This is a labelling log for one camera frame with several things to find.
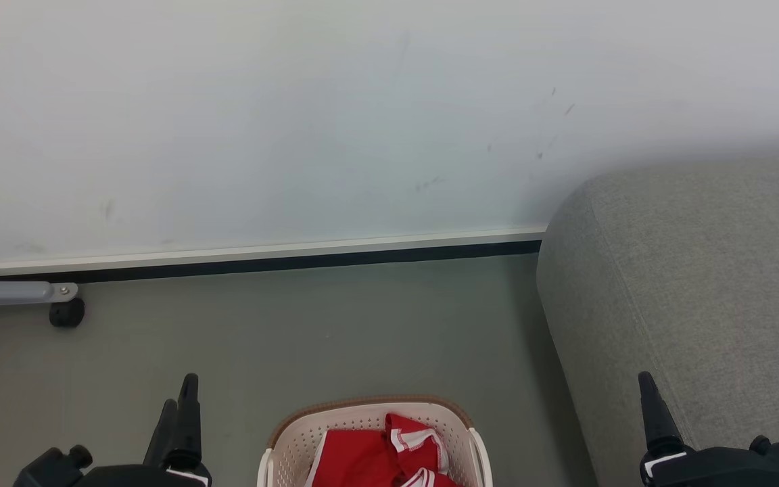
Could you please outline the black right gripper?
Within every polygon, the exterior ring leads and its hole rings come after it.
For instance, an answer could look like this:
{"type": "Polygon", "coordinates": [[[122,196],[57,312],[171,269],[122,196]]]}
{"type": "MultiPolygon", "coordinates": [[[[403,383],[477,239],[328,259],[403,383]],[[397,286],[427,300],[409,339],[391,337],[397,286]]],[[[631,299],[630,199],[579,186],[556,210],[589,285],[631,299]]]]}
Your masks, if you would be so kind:
{"type": "Polygon", "coordinates": [[[685,446],[649,372],[638,374],[646,454],[644,487],[779,487],[779,441],[757,436],[748,449],[685,446]]]}

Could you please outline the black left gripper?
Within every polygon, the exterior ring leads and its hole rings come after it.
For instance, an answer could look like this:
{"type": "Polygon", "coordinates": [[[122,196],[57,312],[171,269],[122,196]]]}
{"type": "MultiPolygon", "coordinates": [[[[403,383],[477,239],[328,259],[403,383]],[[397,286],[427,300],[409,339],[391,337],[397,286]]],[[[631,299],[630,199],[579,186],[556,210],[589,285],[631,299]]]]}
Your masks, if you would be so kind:
{"type": "Polygon", "coordinates": [[[173,468],[198,468],[203,460],[199,378],[186,374],[179,399],[164,402],[142,463],[96,467],[84,446],[68,453],[50,448],[22,469],[14,487],[211,487],[208,474],[173,468]],[[164,465],[170,450],[171,467],[164,465]]]}

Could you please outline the red and white garment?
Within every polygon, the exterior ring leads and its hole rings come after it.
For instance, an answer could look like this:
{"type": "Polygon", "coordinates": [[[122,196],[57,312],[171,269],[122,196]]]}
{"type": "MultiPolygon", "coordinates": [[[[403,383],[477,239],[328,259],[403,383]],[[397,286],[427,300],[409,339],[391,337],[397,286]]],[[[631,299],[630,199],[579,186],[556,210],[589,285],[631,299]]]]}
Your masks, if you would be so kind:
{"type": "Polygon", "coordinates": [[[383,430],[329,430],[303,487],[461,487],[441,435],[388,413],[383,430]]]}

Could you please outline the grey fabric sofa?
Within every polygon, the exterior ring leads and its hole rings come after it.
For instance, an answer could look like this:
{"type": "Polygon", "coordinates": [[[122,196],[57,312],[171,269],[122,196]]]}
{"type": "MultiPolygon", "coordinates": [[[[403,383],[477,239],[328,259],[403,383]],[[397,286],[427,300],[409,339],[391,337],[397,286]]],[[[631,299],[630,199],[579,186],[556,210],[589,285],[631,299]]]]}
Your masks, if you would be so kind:
{"type": "Polygon", "coordinates": [[[588,179],[537,287],[598,487],[641,487],[643,371],[689,446],[779,440],[779,152],[588,179]]]}

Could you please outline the cream plastic laundry basket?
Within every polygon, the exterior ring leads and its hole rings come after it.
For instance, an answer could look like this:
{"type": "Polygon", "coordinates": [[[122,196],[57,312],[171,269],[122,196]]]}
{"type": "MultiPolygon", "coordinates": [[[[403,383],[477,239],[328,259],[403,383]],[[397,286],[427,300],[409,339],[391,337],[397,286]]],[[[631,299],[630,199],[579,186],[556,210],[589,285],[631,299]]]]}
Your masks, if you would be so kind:
{"type": "Polygon", "coordinates": [[[379,431],[388,413],[435,429],[448,447],[449,478],[461,487],[494,487],[488,450],[470,416],[457,404],[428,395],[355,398],[316,404],[291,414],[270,437],[256,487],[305,487],[325,432],[379,431]]]}

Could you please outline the black caster wheel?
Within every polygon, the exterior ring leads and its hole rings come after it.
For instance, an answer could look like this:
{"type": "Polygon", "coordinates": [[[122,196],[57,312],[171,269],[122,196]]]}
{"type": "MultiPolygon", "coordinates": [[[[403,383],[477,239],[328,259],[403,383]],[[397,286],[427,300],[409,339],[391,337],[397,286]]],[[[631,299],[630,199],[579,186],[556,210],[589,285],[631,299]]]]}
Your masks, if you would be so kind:
{"type": "Polygon", "coordinates": [[[49,322],[57,329],[75,329],[82,323],[85,311],[85,302],[80,297],[74,297],[67,302],[51,303],[49,322]]]}

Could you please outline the white and black baseboard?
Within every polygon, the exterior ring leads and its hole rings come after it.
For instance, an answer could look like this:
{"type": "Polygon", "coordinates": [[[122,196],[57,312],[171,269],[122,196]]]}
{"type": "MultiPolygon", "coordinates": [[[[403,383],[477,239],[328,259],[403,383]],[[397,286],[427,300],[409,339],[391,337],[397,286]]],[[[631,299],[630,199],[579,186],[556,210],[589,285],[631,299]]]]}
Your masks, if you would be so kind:
{"type": "Polygon", "coordinates": [[[544,226],[0,263],[0,280],[132,281],[536,253],[544,226]]]}

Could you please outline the grey metal stand leg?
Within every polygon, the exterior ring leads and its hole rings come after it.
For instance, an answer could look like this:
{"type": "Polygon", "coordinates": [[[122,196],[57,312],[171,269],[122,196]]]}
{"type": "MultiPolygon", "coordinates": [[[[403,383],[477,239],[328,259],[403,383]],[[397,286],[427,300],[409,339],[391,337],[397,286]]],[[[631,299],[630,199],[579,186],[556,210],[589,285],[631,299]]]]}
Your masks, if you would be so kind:
{"type": "Polygon", "coordinates": [[[49,281],[0,281],[0,307],[47,303],[52,308],[85,307],[75,283],[49,281]]]}

